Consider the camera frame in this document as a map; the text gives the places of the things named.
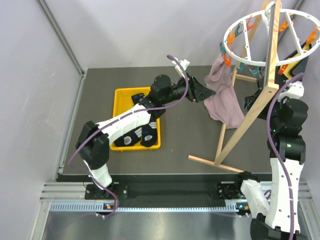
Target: pink cloth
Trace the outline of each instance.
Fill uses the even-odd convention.
[[[210,74],[204,78],[206,87],[216,94],[204,100],[210,117],[223,122],[227,129],[235,129],[245,116],[239,106],[231,80],[230,67],[227,67],[220,54],[212,65]]]

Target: clothespin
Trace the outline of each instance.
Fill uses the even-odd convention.
[[[228,35],[228,42],[227,42],[228,46],[234,42],[235,37],[236,37],[236,34],[232,33],[232,29],[231,29]]]
[[[289,64],[284,64],[284,65],[282,65],[282,66],[279,68],[278,74],[279,74],[279,75],[284,74],[284,71],[287,69],[288,65],[289,65]]]
[[[285,30],[287,27],[289,27],[289,23],[287,22],[287,19],[285,19],[281,25],[281,27],[279,28],[279,32],[282,32],[283,30]]]
[[[258,75],[258,72],[259,72],[259,66],[256,66],[255,67],[255,70],[252,70],[251,68],[249,68],[252,76],[255,78],[257,75]]]
[[[240,25],[241,25],[241,23],[239,23],[238,26],[236,26],[236,29],[234,32],[235,37],[238,37],[243,32],[243,31],[239,32]]]
[[[320,28],[320,26],[317,26],[314,30],[313,30],[313,32],[308,36],[308,38],[306,39],[306,45],[309,45],[309,44],[311,44],[314,40],[316,40],[317,38],[316,38],[316,34],[317,34],[317,29],[319,29]]]
[[[236,69],[239,73],[241,73],[245,68],[245,64],[243,62],[240,63],[240,66],[238,66]]]
[[[231,63],[231,57],[229,59],[227,59],[227,56],[224,54],[223,55],[223,60],[224,60],[224,63],[227,67],[230,67],[230,63]]]
[[[249,26],[250,20],[251,20],[252,16],[250,16],[248,22],[246,23],[246,29],[250,30],[255,24],[253,23],[251,26]]]
[[[223,42],[220,42],[220,52],[222,55],[226,54],[226,49]]]

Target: wooden pole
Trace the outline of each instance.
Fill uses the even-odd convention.
[[[270,0],[263,0],[261,6],[260,6],[260,11],[262,10],[265,10],[268,3],[269,3]],[[252,39],[254,38],[254,35],[258,29],[258,26],[261,22],[261,16],[256,16],[255,19],[254,19],[254,26],[251,28],[250,32],[249,32],[249,35],[248,35],[248,40],[249,40],[249,43],[252,41]],[[244,46],[243,47],[243,50],[242,50],[242,53],[241,53],[241,58],[245,57],[247,55],[247,50],[246,50],[246,47]],[[238,62],[235,66],[234,66],[234,69],[233,69],[233,72],[232,72],[232,85],[234,86],[235,85],[235,81],[236,79],[241,79],[241,80],[246,80],[246,81],[250,81],[250,82],[256,82],[256,78],[254,77],[248,77],[248,76],[243,76],[243,75],[239,75],[237,74],[238,70],[237,70],[237,67],[239,67],[240,65],[240,62]],[[222,127],[221,127],[221,132],[220,132],[220,137],[219,137],[219,142],[218,142],[218,147],[216,149],[216,154],[215,154],[215,158],[217,158],[220,153],[221,153],[221,150],[222,150],[222,147],[223,147],[223,144],[224,144],[224,138],[225,138],[225,134],[226,134],[226,124],[222,124]]]
[[[213,161],[205,160],[205,159],[202,159],[202,158],[196,157],[196,156],[189,155],[188,159],[196,161],[196,162],[199,162],[199,163],[202,163],[202,164],[207,164],[207,165],[210,165],[210,166],[218,167],[220,169],[224,169],[224,170],[231,171],[231,172],[234,172],[234,173],[242,173],[242,172],[244,172],[243,170],[240,170],[238,168],[234,168],[234,167],[226,166],[226,165],[222,165],[222,164],[216,166]]]
[[[245,116],[241,125],[234,132],[228,143],[225,145],[221,153],[215,158],[214,165],[218,166],[230,153],[233,147],[237,144],[240,138],[245,134],[254,120],[258,117],[261,111],[266,107],[272,97],[276,94],[279,86],[275,84],[276,61],[277,61],[277,45],[278,45],[278,30],[280,18],[281,0],[276,0],[274,10],[273,31],[271,36],[271,48],[269,59],[269,71],[267,85],[262,90],[261,94],[254,102],[253,106]]]

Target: black sock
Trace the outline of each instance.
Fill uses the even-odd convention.
[[[136,95],[132,95],[131,99],[132,99],[133,105],[136,105],[137,103],[139,103],[140,100],[143,99],[144,97],[145,97],[145,94],[143,94],[143,93],[138,93]]]
[[[141,127],[137,127],[114,141],[116,147],[131,147],[141,140]]]
[[[147,148],[154,145],[158,140],[157,122],[153,121],[142,127],[142,140],[140,144]]]

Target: yellow tray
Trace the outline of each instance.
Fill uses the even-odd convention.
[[[118,88],[114,93],[114,103],[113,103],[113,114],[112,117],[118,116],[125,111],[128,111],[133,107],[133,102],[131,99],[132,95],[144,93],[147,96],[150,92],[150,87],[131,87],[131,88]],[[154,150],[161,146],[161,135],[160,135],[160,118],[156,120],[156,130],[158,134],[158,139],[154,145],[151,147],[145,147],[136,143],[133,146],[116,146],[114,143],[111,144],[110,149],[113,151],[139,151],[139,150]]]

